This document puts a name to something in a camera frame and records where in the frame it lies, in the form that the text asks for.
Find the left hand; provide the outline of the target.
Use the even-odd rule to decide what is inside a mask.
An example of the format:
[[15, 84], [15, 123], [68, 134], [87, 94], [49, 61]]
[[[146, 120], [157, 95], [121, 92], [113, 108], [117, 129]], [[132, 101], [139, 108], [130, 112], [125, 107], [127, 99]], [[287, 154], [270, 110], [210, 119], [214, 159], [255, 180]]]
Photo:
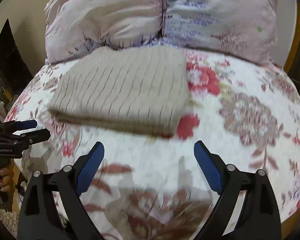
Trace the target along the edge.
[[9, 160], [8, 165], [0, 169], [0, 191], [1, 192], [11, 192], [14, 190], [14, 161], [13, 159]]

